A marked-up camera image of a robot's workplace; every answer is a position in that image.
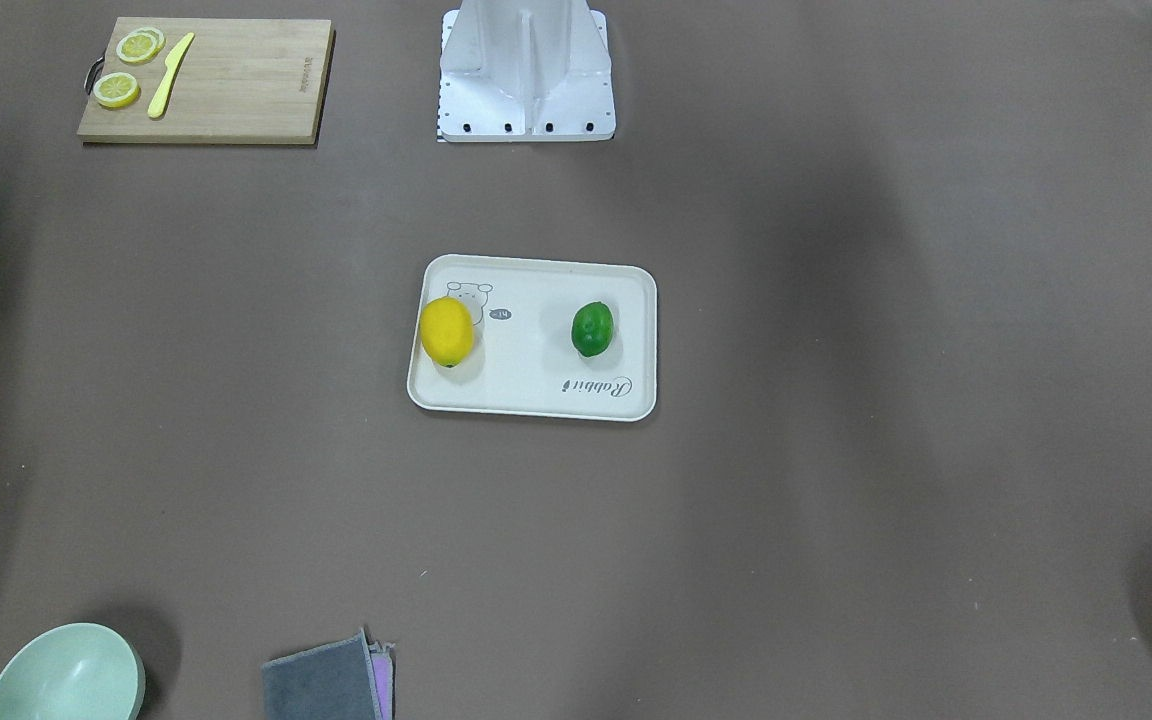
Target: cutting board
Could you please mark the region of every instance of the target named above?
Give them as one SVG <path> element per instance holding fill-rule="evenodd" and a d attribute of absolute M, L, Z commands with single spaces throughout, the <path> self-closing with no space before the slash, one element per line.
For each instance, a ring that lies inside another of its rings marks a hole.
<path fill-rule="evenodd" d="M 166 45 L 147 63 L 123 63 L 116 44 L 141 26 L 161 29 Z M 194 44 L 180 63 L 168 109 L 151 120 L 146 108 L 165 74 L 164 59 L 187 32 L 195 33 Z M 89 96 L 78 136 L 84 142 L 312 145 L 333 37 L 332 20 L 118 18 L 101 75 L 131 73 L 141 97 L 108 109 Z"/>

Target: gray cloth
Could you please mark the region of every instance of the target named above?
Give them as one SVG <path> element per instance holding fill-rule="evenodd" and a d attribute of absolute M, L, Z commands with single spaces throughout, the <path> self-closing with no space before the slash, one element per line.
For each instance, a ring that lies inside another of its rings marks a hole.
<path fill-rule="evenodd" d="M 270 720 L 382 720 L 364 634 L 262 666 Z"/>

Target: citrus fruit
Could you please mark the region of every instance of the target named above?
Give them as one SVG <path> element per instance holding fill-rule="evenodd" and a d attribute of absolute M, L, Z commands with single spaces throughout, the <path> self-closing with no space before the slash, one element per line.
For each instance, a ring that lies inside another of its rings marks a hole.
<path fill-rule="evenodd" d="M 590 302 L 573 318 L 573 344 L 585 357 L 593 357 L 612 344 L 614 333 L 612 309 L 601 302 Z"/>
<path fill-rule="evenodd" d="M 168 41 L 168 38 L 166 38 L 166 36 L 162 35 L 161 29 L 156 28 L 156 26 L 138 26 L 138 28 L 134 29 L 132 32 L 147 32 L 147 33 L 150 33 L 150 35 L 159 38 L 159 41 L 154 46 L 154 52 L 156 53 L 157 53 L 157 51 L 162 50 L 162 46 L 166 45 L 166 43 Z"/>
<path fill-rule="evenodd" d="M 141 83 L 130 73 L 109 73 L 92 85 L 92 97 L 106 108 L 123 108 L 141 97 Z"/>
<path fill-rule="evenodd" d="M 470 309 L 454 297 L 439 297 L 420 310 L 420 347 L 434 363 L 454 367 L 473 350 Z"/>
<path fill-rule="evenodd" d="M 159 54 L 159 36 L 136 29 L 118 41 L 115 53 L 124 63 L 141 65 Z"/>

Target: bowl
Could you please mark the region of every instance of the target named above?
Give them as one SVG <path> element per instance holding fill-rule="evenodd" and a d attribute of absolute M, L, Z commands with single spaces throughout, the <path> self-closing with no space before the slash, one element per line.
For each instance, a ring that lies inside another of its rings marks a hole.
<path fill-rule="evenodd" d="M 0 720 L 132 720 L 143 698 L 145 665 L 106 626 L 47 630 L 0 674 Z"/>

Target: yellow knife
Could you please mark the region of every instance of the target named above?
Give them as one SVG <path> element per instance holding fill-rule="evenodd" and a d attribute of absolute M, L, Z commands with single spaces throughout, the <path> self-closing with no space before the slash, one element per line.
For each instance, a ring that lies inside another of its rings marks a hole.
<path fill-rule="evenodd" d="M 164 60 L 166 67 L 168 67 L 168 71 L 162 76 L 162 82 L 159 83 L 159 88 L 154 91 L 154 100 L 150 100 L 151 118 L 162 118 L 164 112 L 168 109 L 168 96 L 172 94 L 172 83 L 175 82 L 175 73 L 180 69 L 180 59 L 184 58 L 184 51 L 189 50 L 191 41 L 194 41 L 194 33 L 185 33 L 175 44 L 170 53 L 168 53 L 168 59 Z"/>

